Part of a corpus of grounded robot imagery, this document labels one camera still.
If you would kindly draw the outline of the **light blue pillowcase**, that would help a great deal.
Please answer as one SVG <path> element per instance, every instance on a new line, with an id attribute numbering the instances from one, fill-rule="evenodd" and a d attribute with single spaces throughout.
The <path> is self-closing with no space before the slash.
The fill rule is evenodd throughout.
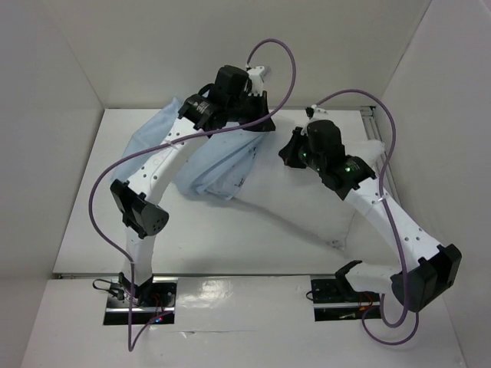
<path id="1" fill-rule="evenodd" d="M 183 103 L 176 98 L 131 136 L 122 157 L 163 142 Z M 267 133 L 235 130 L 212 136 L 174 177 L 183 196 L 211 194 L 222 199 L 236 197 L 252 171 Z"/>

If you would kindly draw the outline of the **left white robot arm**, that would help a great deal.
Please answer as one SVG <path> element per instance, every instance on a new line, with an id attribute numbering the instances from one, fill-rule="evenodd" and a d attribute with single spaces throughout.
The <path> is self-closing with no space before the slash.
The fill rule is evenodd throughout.
<path id="1" fill-rule="evenodd" d="M 130 258 L 119 282 L 131 304 L 144 305 L 151 297 L 154 243 L 170 217 L 159 205 L 164 192 L 215 131 L 223 138 L 229 136 L 227 127 L 236 127 L 240 136 L 275 130 L 269 117 L 268 94 L 263 91 L 228 101 L 220 101 L 212 94 L 188 97 L 165 130 L 162 142 L 168 147 L 148 153 L 128 178 L 115 179 L 110 185 L 126 227 L 125 252 Z"/>

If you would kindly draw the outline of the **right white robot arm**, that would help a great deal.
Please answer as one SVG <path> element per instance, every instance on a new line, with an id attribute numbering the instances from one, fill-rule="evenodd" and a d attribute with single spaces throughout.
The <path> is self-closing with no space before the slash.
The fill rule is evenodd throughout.
<path id="1" fill-rule="evenodd" d="M 341 131 L 330 120 L 294 128 L 278 155 L 288 167 L 316 172 L 322 184 L 361 214 L 400 258 L 399 270 L 363 261 L 340 268 L 334 283 L 340 299 L 353 300 L 360 292 L 392 293 L 417 313 L 453 286 L 461 251 L 426 233 L 384 190 L 371 165 L 345 152 Z"/>

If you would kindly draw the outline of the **white pillow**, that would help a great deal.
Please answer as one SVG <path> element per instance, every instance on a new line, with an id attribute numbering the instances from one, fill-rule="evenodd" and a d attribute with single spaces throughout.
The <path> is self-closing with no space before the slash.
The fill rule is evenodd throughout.
<path id="1" fill-rule="evenodd" d="M 354 208 L 326 188 L 314 170 L 285 166 L 278 155 L 294 128 L 308 122 L 305 112 L 280 110 L 273 120 L 276 130 L 268 133 L 256 150 L 252 169 L 235 199 L 278 216 L 331 248 L 343 250 Z"/>

